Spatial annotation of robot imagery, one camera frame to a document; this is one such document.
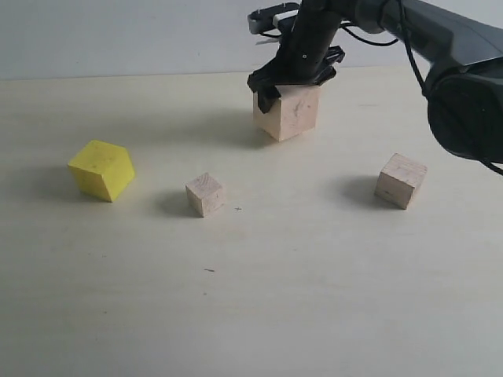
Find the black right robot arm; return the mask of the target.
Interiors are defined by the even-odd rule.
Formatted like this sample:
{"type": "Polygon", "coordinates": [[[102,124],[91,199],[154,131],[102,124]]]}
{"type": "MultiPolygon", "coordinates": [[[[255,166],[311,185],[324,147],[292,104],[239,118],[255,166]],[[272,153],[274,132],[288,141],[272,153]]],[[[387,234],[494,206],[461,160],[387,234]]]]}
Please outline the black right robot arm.
{"type": "Polygon", "coordinates": [[[253,35],[277,30],[275,57],[252,72],[248,87],[268,112],[280,86],[315,85],[336,75],[344,56],[332,44],[340,29],[388,32],[409,59],[430,64],[417,81],[428,122],[450,154],[499,171],[502,162],[502,31],[422,1],[303,1],[248,16],[253,35]]]}

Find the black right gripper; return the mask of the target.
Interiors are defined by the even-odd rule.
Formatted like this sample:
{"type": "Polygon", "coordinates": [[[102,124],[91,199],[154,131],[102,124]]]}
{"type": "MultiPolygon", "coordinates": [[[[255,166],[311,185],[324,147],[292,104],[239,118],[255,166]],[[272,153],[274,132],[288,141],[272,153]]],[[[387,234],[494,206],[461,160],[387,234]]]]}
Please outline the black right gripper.
{"type": "Polygon", "coordinates": [[[248,76],[248,87],[258,90],[261,113],[267,114],[281,98],[276,86],[320,86],[335,77],[333,65],[344,51],[331,43],[342,20],[331,1],[302,1],[295,16],[278,22],[275,57],[248,76]]]}

